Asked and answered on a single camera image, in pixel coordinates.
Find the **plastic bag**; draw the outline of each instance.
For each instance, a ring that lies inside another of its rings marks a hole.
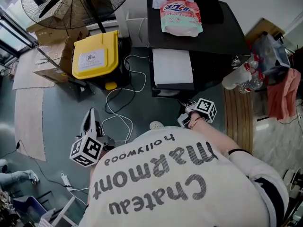
[[[167,0],[160,8],[162,32],[197,37],[203,31],[199,7],[187,0]]]

